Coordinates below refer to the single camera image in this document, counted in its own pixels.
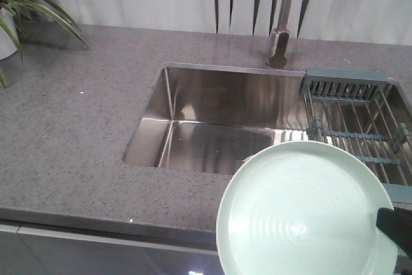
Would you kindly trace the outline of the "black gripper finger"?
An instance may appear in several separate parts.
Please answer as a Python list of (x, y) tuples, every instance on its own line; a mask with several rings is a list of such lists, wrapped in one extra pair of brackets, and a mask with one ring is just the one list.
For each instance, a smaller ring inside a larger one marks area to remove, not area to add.
[(379, 208), (376, 226), (411, 257), (411, 210)]

